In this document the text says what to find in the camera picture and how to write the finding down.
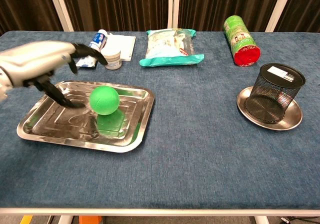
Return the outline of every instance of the robotic hand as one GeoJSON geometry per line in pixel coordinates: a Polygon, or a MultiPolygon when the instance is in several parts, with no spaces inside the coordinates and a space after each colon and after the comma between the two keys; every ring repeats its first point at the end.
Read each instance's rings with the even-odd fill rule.
{"type": "Polygon", "coordinates": [[[0,52],[0,101],[11,88],[35,86],[59,105],[82,108],[81,102],[70,101],[50,82],[55,69],[68,63],[71,71],[78,72],[73,58],[91,56],[107,65],[103,55],[84,44],[63,41],[36,41],[0,52]]]}

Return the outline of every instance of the round metal dish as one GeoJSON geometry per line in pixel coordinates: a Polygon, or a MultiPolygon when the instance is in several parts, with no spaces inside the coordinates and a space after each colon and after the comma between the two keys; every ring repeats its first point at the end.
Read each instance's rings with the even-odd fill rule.
{"type": "Polygon", "coordinates": [[[239,93],[239,95],[236,97],[236,104],[237,104],[239,110],[251,122],[257,124],[260,127],[271,129],[271,130],[276,130],[276,131],[290,130],[290,129],[297,127],[301,123],[303,114],[300,109],[300,106],[298,105],[298,103],[295,100],[292,100],[289,107],[285,111],[284,118],[281,121],[279,121],[278,123],[266,124],[266,123],[260,122],[256,119],[254,119],[253,117],[251,117],[251,115],[249,115],[249,113],[247,112],[247,110],[245,108],[245,101],[250,96],[252,88],[253,87],[250,86],[250,87],[243,89],[239,93]]]}

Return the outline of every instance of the mesh pencil holder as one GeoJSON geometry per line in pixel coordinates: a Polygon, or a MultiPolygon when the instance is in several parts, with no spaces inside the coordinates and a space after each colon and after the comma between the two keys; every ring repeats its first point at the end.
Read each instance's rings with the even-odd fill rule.
{"type": "Polygon", "coordinates": [[[276,124],[305,83],[304,75],[290,66],[265,64],[245,101],[245,109],[257,121],[276,124]]]}

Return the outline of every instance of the metal plate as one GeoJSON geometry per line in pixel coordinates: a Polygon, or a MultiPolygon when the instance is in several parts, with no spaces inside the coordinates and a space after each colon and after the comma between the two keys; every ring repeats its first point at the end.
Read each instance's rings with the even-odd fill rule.
{"type": "Polygon", "coordinates": [[[19,137],[117,153],[131,151],[141,143],[155,99],[149,89],[73,80],[56,86],[68,99],[81,101],[85,107],[65,108],[45,95],[19,123],[19,137]],[[90,94],[99,86],[118,92],[120,105],[116,112],[103,116],[91,109],[90,94]]]}
{"type": "Polygon", "coordinates": [[[292,102],[289,104],[289,107],[285,111],[284,118],[278,123],[266,124],[251,117],[246,111],[245,101],[250,96],[252,88],[253,86],[243,89],[236,98],[236,104],[238,108],[240,109],[242,114],[251,122],[257,124],[260,127],[276,131],[290,130],[297,127],[301,123],[303,114],[300,106],[295,100],[292,100],[292,102]]]}

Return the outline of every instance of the blue carpet table cover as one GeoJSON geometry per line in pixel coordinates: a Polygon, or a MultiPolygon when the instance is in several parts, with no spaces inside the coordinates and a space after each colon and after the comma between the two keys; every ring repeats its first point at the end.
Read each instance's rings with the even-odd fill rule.
{"type": "MultiPolygon", "coordinates": [[[[143,68],[145,32],[132,61],[118,70],[98,65],[73,75],[68,65],[52,83],[97,81],[145,87],[155,103],[142,143],[111,153],[20,139],[16,128],[44,95],[8,92],[0,103],[0,208],[320,209],[320,34],[259,33],[250,67],[233,62],[223,32],[197,32],[198,66],[143,68]],[[301,71],[295,100],[302,123],[272,131],[237,109],[238,93],[253,86],[266,63],[301,71]]],[[[0,50],[40,40],[88,44],[94,32],[10,31],[0,50]]]]}

